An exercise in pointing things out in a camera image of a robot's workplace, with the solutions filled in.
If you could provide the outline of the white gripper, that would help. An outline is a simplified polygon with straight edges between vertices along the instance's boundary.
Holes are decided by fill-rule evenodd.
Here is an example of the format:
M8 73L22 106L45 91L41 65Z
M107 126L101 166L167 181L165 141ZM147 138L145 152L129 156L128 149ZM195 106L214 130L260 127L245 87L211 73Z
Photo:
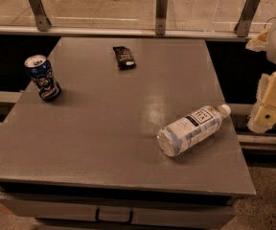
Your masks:
M247 50L265 52L269 61L276 64L276 19L269 28L263 29L245 45ZM276 71L271 75L262 74L256 93L248 128L255 133L265 133L276 124Z

